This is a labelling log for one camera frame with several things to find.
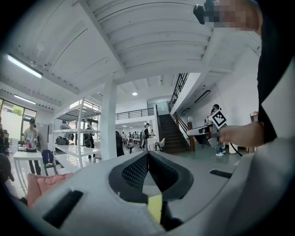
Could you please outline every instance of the staircase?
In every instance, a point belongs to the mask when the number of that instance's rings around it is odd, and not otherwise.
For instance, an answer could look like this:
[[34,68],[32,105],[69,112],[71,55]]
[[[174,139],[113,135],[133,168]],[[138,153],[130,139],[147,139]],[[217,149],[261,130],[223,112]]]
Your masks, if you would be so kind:
[[189,151],[189,145],[171,115],[161,115],[159,119],[162,128],[162,137],[165,138],[165,152],[181,153]]

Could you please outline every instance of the cap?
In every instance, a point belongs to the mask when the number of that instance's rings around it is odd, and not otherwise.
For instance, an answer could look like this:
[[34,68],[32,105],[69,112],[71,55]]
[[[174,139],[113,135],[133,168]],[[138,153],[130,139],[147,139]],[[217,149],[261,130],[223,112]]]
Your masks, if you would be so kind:
[[7,180],[11,179],[14,181],[14,177],[11,174],[11,165],[7,156],[0,153],[0,180],[5,183]]
[[30,124],[35,124],[35,119],[34,118],[31,118],[31,120],[29,120],[29,123]]

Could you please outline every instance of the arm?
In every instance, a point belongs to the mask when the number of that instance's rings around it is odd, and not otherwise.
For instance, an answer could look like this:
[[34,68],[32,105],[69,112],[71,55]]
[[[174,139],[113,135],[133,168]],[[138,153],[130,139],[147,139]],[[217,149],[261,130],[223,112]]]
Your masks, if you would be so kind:
[[241,147],[254,148],[264,144],[264,125],[255,121],[244,126],[224,126],[219,132],[220,142],[231,142]]

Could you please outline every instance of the metal shelving unit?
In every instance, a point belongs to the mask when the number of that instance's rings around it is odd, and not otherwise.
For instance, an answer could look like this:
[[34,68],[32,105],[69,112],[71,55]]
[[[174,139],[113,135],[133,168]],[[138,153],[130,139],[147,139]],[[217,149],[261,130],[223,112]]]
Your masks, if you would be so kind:
[[[56,119],[62,119],[66,121],[76,121],[78,120],[77,129],[68,129],[68,130],[53,130],[53,147],[57,148],[70,156],[73,156],[78,159],[78,163],[80,168],[83,168],[83,160],[82,157],[92,155],[92,154],[100,154],[100,149],[98,148],[90,148],[90,147],[83,147],[80,144],[80,135],[85,133],[97,133],[99,135],[99,130],[94,130],[93,127],[88,123],[87,118],[93,116],[99,116],[100,111],[96,107],[90,107],[88,103],[84,103],[84,98],[75,105],[71,105],[68,109],[65,109],[59,112],[53,120],[53,129],[54,129],[54,122]],[[89,126],[90,130],[81,129],[81,121],[85,121]],[[57,133],[70,133],[70,134],[77,134],[77,145],[58,145],[55,144],[55,137],[54,134]]]

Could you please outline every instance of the pink cushion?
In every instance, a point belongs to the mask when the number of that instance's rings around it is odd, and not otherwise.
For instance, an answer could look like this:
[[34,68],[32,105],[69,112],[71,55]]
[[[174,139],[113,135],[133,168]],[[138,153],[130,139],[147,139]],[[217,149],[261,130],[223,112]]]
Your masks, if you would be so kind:
[[70,178],[72,175],[73,173],[56,176],[40,176],[28,174],[28,207],[31,207],[34,202],[46,191],[52,189],[64,180]]

